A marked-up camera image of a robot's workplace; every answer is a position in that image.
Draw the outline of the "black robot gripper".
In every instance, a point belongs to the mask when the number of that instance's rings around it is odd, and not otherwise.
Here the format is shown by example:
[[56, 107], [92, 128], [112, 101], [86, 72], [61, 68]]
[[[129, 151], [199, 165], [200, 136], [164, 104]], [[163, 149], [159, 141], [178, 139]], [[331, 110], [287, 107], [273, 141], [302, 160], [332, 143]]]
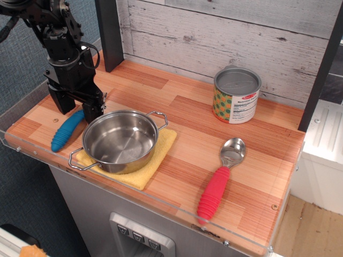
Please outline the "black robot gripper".
[[103, 115], [103, 92], [94, 83], [98, 63], [94, 63], [92, 57], [64, 61], [48, 58], [48, 62], [53, 68], [44, 73], [48, 78], [48, 90], [62, 114], [74, 109], [75, 102], [79, 101], [83, 103], [82, 108], [88, 124]]

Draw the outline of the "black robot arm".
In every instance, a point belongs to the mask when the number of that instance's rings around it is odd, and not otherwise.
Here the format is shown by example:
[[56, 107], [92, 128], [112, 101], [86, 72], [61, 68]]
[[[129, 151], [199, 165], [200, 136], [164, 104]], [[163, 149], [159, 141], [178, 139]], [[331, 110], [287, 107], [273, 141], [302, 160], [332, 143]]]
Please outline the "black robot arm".
[[44, 76], [59, 111], [67, 114], [81, 102], [88, 123], [102, 116], [105, 96], [94, 83], [100, 61], [93, 60], [94, 45], [82, 41], [81, 25], [72, 16], [68, 2], [1, 1], [1, 14], [10, 17], [1, 30], [2, 41], [22, 19], [46, 49], [52, 69]]

